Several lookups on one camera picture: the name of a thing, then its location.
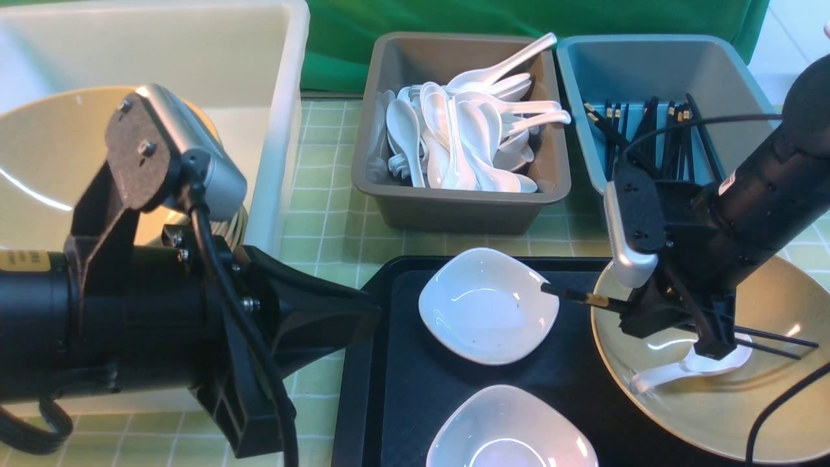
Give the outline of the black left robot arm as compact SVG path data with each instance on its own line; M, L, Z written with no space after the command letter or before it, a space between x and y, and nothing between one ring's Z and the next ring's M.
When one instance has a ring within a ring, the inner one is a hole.
M73 432L57 400L186 387L237 458L298 464L283 379L370 338L370 294L211 236L194 169L117 180L105 163L60 252L2 251L2 403L35 401L47 428L2 410L2 441L50 455Z

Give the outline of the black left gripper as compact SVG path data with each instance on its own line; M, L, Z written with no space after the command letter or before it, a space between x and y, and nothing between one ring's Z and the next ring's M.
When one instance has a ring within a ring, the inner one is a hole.
M75 206L65 243L71 284L66 362L113 389L187 385L239 458L299 456L285 376L362 342L382 309L370 294L300 272L211 235L187 196L128 209L108 163Z

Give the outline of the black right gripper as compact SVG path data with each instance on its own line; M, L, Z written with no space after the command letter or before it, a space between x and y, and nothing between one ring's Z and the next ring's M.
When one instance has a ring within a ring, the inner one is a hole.
M620 317L621 331L647 338L671 328L693 331L704 357L722 359L736 349L735 290L726 274L728 245L709 209L713 186L656 180L645 169L619 162L613 181L626 242L657 254L658 265L642 287L630 289L634 309Z

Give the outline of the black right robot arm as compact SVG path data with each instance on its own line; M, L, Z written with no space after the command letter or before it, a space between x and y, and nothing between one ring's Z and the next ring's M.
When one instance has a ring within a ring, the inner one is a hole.
M828 210L828 77L822 57L792 84L780 124L723 182L653 178L625 148L606 189L622 333L690 326L703 357L734 351L737 287Z

